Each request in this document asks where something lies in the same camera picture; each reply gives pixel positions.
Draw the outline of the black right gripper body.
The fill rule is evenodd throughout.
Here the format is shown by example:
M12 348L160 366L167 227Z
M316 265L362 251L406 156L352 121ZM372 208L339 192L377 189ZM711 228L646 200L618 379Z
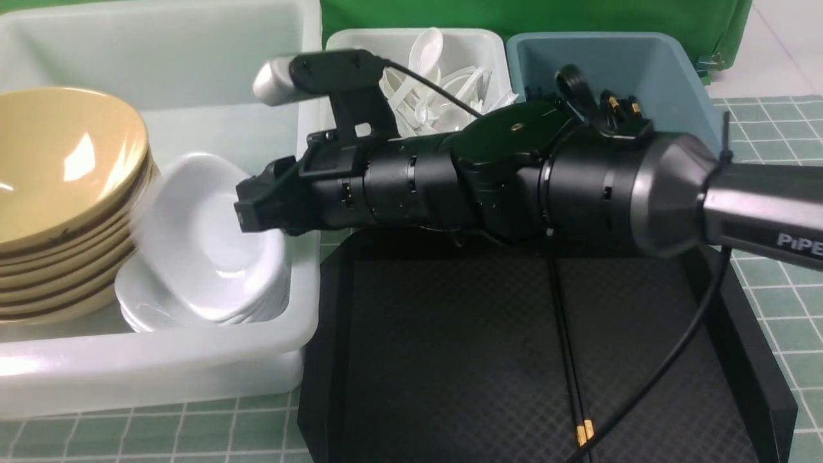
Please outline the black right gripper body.
M366 154L367 138L344 140L337 130L308 135L301 158L276 159L236 185L239 228L288 235L332 230L327 215L350 199L339 191L342 181L364 172Z

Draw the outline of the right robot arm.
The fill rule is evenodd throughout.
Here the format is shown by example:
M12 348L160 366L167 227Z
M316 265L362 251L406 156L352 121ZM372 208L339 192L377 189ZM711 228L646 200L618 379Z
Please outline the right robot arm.
M242 231L405 226L509 246L560 235L658 257L706 243L821 269L820 167L738 164L690 134L621 141L539 102L401 138L383 68L333 79L309 56L262 68L262 102L326 96L336 126L237 185Z

